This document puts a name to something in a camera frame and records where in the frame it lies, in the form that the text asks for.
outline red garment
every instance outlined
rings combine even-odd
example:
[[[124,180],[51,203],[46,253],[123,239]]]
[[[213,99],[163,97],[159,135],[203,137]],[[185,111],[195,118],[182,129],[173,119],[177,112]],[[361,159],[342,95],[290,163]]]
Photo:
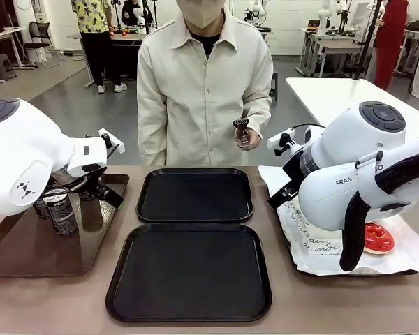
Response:
[[[384,90],[390,86],[392,71],[399,57],[400,45],[404,39],[407,10],[407,0],[389,0],[383,16],[385,25],[377,31],[374,44],[377,50],[374,84]]]

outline donut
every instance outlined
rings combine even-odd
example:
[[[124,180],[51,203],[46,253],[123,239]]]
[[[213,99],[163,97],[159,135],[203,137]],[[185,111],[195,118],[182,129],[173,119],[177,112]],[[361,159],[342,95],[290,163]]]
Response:
[[[394,239],[381,225],[365,224],[365,251],[374,255],[389,253],[394,248]]]

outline yellow patterned shirt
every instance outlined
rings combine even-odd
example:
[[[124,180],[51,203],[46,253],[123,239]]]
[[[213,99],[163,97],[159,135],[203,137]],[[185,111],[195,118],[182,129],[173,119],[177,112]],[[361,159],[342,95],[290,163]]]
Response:
[[[78,16],[81,33],[103,33],[109,30],[105,12],[112,10],[110,0],[71,0],[71,7]]]

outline person's left hand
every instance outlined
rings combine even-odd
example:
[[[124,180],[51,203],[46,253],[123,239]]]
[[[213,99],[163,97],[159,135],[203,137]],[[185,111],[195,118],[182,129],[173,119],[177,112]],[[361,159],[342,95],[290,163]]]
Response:
[[[242,151],[250,151],[259,147],[259,144],[261,143],[262,140],[256,131],[254,131],[253,129],[247,128],[247,136],[249,137],[249,145],[244,147],[241,140],[242,138],[241,132],[239,131],[236,132],[236,144],[239,147],[239,149],[241,149]]]

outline white sneaker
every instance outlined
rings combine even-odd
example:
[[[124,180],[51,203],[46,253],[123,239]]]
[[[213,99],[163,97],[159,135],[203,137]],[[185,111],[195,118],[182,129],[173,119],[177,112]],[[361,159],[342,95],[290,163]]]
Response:
[[[126,84],[121,84],[121,85],[115,85],[115,89],[113,90],[115,93],[121,93],[123,91],[127,90],[127,85]]]

